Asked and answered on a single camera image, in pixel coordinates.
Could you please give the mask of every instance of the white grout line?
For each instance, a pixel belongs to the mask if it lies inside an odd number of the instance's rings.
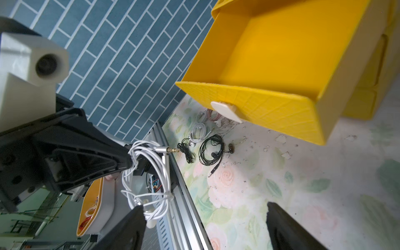
[[[129,15],[126,15],[126,18],[128,18],[131,22],[133,22],[133,24],[136,24],[136,22]]]
[[[67,15],[68,11],[71,8],[71,5],[74,3],[75,0],[71,0],[66,7],[64,7],[64,11],[61,14],[60,18],[58,19],[58,21],[56,22],[56,25],[54,26],[53,30],[50,32],[50,35],[48,37],[48,39],[53,38],[54,34],[56,33],[56,31],[58,30],[58,27],[60,26],[61,22],[64,20],[65,16]]]
[[[114,73],[117,74],[117,75],[120,74],[119,72],[117,72],[115,69],[113,69],[113,68],[111,68],[111,67],[108,67],[108,69],[111,70],[112,72],[114,72]]]
[[[16,3],[15,3],[15,5],[14,5],[14,7],[12,8],[12,10],[11,10],[11,12],[10,12],[10,15],[8,16],[9,18],[13,18],[14,16],[15,16],[15,13],[17,12],[17,10],[18,10],[18,8],[19,8],[19,6],[22,4],[22,0],[18,0]]]
[[[117,51],[116,51],[113,47],[111,47],[109,44],[107,44],[107,48],[111,49],[114,53],[117,52]]]
[[[83,22],[86,20],[86,17],[89,15],[90,11],[92,10],[94,4],[97,2],[97,0],[93,0],[92,5],[89,6],[89,8],[86,10],[85,14],[83,15],[82,19],[80,20],[78,26],[75,28],[74,32],[71,35],[71,38],[68,40],[67,44],[64,46],[64,48],[68,48],[68,46],[71,44],[72,40],[74,39],[74,37],[76,36],[76,34],[78,33],[78,30],[80,29],[80,27],[82,26]]]
[[[82,24],[82,27],[89,30],[92,34],[94,33],[93,30],[91,30],[88,26],[86,26],[85,24]]]
[[[168,37],[169,39],[171,39],[171,36],[170,36],[170,35],[168,35],[168,33],[167,33],[167,32],[165,32],[165,31],[164,31],[164,34],[166,34],[166,35],[167,35],[167,37]]]
[[[21,4],[24,5],[25,7],[27,7],[28,9],[30,9],[36,15],[38,14],[38,11],[35,10],[34,8],[32,8],[31,6],[29,6],[26,2],[21,2]]]
[[[92,52],[90,52],[89,50],[85,50],[86,53],[88,53],[89,55],[93,56],[94,58],[97,58],[97,56],[95,56]]]
[[[155,18],[153,17],[153,15],[147,10],[146,13],[153,19],[155,20]]]
[[[180,30],[183,31],[183,33],[185,33],[185,35],[188,34],[188,33],[182,28],[182,26],[180,26]]]
[[[68,35],[68,34],[67,34],[65,31],[63,31],[62,29],[57,28],[57,30],[58,30],[59,32],[61,32],[62,34],[64,34],[66,37],[71,38],[71,36]]]
[[[98,90],[100,90],[100,91],[102,91],[102,92],[106,92],[105,90],[103,90],[103,89],[101,89],[101,88],[99,88],[98,86],[96,86],[96,88],[98,89]]]
[[[99,23],[99,25],[97,26],[97,29],[94,31],[94,33],[92,34],[92,36],[90,37],[90,39],[89,39],[88,42],[86,43],[85,47],[83,48],[82,52],[79,54],[78,58],[76,59],[76,61],[74,62],[74,64],[71,66],[70,72],[75,68],[75,66],[78,64],[79,60],[82,58],[84,52],[88,49],[90,43],[92,42],[92,40],[93,40],[94,37],[96,36],[97,32],[100,30],[101,26],[103,25],[104,20],[106,19],[106,16],[108,16],[108,14],[111,12],[111,10],[112,10],[112,8],[114,7],[115,4],[116,4],[116,1],[113,2],[113,3],[111,4],[110,8],[108,9],[108,11],[106,12],[106,14],[104,15],[104,17],[103,17],[103,19],[101,20],[101,22]],[[94,60],[94,62],[93,62],[92,65],[90,66],[89,70],[86,72],[86,74],[85,74],[85,76],[84,76],[85,78],[86,78],[87,75],[90,73],[90,71],[92,70],[93,66],[94,66],[95,63],[97,62],[97,60],[98,60],[98,57]],[[61,90],[61,88],[63,87],[63,85],[65,84],[65,82],[66,82],[66,79],[60,84],[60,87],[58,88],[58,91]],[[81,82],[78,84],[78,88],[82,85],[82,83],[83,83],[83,81],[81,81]]]
[[[71,71],[71,74],[74,74],[74,75],[76,75],[77,77],[80,77],[80,78],[83,79],[83,76],[81,76],[80,74],[76,73],[75,71]]]
[[[29,28],[32,30],[35,25],[38,23],[38,20],[40,18],[40,16],[43,14],[44,9],[46,8],[47,4],[50,2],[50,0],[44,0],[44,3],[42,4],[42,6],[40,7],[40,10],[38,11],[38,13],[36,14],[35,18],[33,19],[32,23],[30,24]]]
[[[65,9],[66,7],[64,5],[62,5],[58,0],[53,0],[56,4],[60,5],[63,9]]]
[[[108,19],[105,19],[105,22],[108,23],[113,29],[116,28]]]
[[[83,99],[86,99],[86,96],[84,96],[84,95],[81,95],[79,93],[76,93],[76,95],[79,96],[79,97],[82,97]]]
[[[197,18],[197,20],[195,21],[195,23],[196,22],[198,22],[198,20],[200,19],[200,17],[204,14],[204,12],[206,11],[206,9],[204,9],[203,10],[203,12],[199,15],[199,17]],[[186,21],[186,19],[187,19],[187,17],[188,16],[190,16],[190,13],[188,13],[188,15],[186,16],[186,18],[182,21],[182,23],[181,23],[181,25],[180,25],[180,28],[182,29],[182,24]],[[190,28],[190,30],[188,31],[188,34],[192,31],[192,29],[194,28],[194,25]],[[200,36],[200,34],[201,34],[201,32],[199,32],[199,34],[197,35],[197,37],[194,39],[194,41],[193,41],[193,43],[196,41],[196,39]],[[182,45],[182,43],[183,43],[183,41],[185,40],[185,38],[187,37],[187,35],[182,39],[182,41],[180,42],[180,44],[178,45],[178,48]],[[179,60],[179,62],[176,64],[176,66],[178,66],[179,65],[179,63],[182,61],[182,59],[184,58],[184,56]],[[161,73],[164,73],[165,74],[165,72],[163,72],[163,71],[161,71],[160,73],[158,73],[158,75],[155,77],[155,78],[157,78]],[[147,104],[147,106],[145,107],[145,109],[144,110],[146,110],[146,108],[150,105],[150,103],[151,103],[151,101]]]

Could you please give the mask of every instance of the green leaf print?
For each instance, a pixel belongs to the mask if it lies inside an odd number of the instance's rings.
[[[180,129],[182,128],[182,125],[180,125],[176,130],[175,133],[179,133]]]
[[[199,213],[199,216],[201,218],[201,221],[203,222],[203,224],[207,224],[208,220],[210,219],[212,213],[216,208],[211,203],[209,198],[207,198],[207,200],[203,202],[199,197],[196,197],[195,205]]]
[[[312,180],[307,186],[306,191],[311,193],[320,193],[324,190],[327,190],[330,185],[329,179],[318,179]]]
[[[258,161],[260,160],[260,155],[258,150],[254,150],[246,159],[246,165],[248,166],[249,170],[252,170],[256,167]]]
[[[389,146],[393,138],[393,128],[383,122],[371,129],[371,144]]]
[[[189,128],[191,124],[192,124],[192,118],[191,118],[191,117],[189,117],[189,119],[188,119],[188,123],[186,124],[186,126]]]
[[[386,192],[400,205],[400,162],[386,160],[376,175]]]
[[[215,224],[225,224],[231,219],[232,213],[232,209],[218,208],[212,213],[210,222],[214,222]]]
[[[400,225],[386,206],[368,195],[360,198],[363,228],[382,249],[394,250],[400,246]]]
[[[250,239],[252,239],[254,244],[257,245],[258,236],[260,234],[260,223],[258,222],[258,219],[254,215],[249,220],[249,224],[247,225],[247,231],[250,235]]]
[[[262,173],[257,174],[256,176],[254,176],[253,178],[250,179],[250,186],[252,187],[258,187],[262,181]]]
[[[293,183],[293,175],[289,171],[285,173],[285,182],[288,184]]]
[[[273,155],[272,155],[272,161],[274,163],[274,168],[276,169],[283,169],[285,166],[285,158],[282,157],[282,152],[279,150],[279,148],[275,148]]]
[[[278,184],[273,180],[267,179],[266,181],[268,191],[277,198],[282,198],[282,191],[280,190]]]

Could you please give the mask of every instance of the yellow drawer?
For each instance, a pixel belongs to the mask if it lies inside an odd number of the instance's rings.
[[[207,108],[323,145],[386,27],[390,0],[225,0],[176,85]]]

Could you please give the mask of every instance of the wire bundle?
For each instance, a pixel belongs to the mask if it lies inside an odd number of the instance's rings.
[[[186,140],[190,141],[189,138],[184,138],[176,147],[185,154],[188,163],[193,163],[193,155],[190,152],[189,145],[185,143]]]
[[[207,142],[211,142],[211,145],[213,146],[218,146],[220,145],[220,150],[217,153],[212,153],[212,159],[209,160],[205,157],[204,153],[207,149]],[[206,165],[206,166],[211,166],[213,164],[215,164],[216,162],[220,161],[216,166],[215,169],[218,168],[218,166],[220,165],[221,161],[222,161],[222,155],[224,154],[224,140],[222,139],[222,137],[219,134],[215,134],[209,138],[207,138],[200,146],[199,148],[199,159],[201,164]]]
[[[157,147],[160,147],[160,144],[153,141],[148,142],[144,140],[139,140],[134,142],[134,144],[132,144],[132,147],[128,151],[128,154],[132,158],[133,166],[130,169],[127,169],[124,172],[122,172],[122,185],[124,186],[125,190],[121,190],[121,192],[128,199],[128,204],[131,209],[133,209],[135,206],[143,205],[144,217],[146,218],[147,221],[151,219],[153,220],[161,219],[167,213],[169,202],[174,197],[171,194],[171,181],[169,176],[169,170],[166,169],[166,165],[163,163],[161,156],[159,156],[158,153],[156,152]],[[138,167],[137,158],[140,155],[144,156],[150,162],[150,164],[152,164],[155,171],[157,172],[159,181],[161,182],[163,187],[162,193],[158,192],[158,193],[147,193],[147,194],[136,195],[132,192],[131,189],[133,185],[132,173]],[[162,198],[144,204],[141,198],[144,196],[151,196],[151,195],[157,195],[157,196],[161,195]],[[154,210],[152,208],[146,209],[146,206],[155,204],[157,202],[160,202],[160,205]]]

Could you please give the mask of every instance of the pink rose print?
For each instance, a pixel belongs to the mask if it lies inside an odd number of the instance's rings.
[[[220,227],[214,223],[209,223],[206,226],[206,232],[214,250],[226,249],[228,245],[228,239]]]

